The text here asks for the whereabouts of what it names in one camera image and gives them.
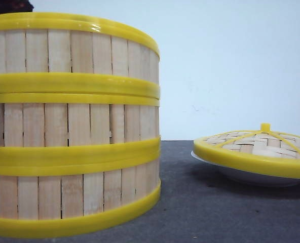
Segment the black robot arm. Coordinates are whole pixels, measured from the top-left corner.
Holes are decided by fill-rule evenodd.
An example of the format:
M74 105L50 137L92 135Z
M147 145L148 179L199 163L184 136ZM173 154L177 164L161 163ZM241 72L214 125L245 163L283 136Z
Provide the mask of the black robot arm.
M34 6L27 0L0 0L0 14L32 12Z

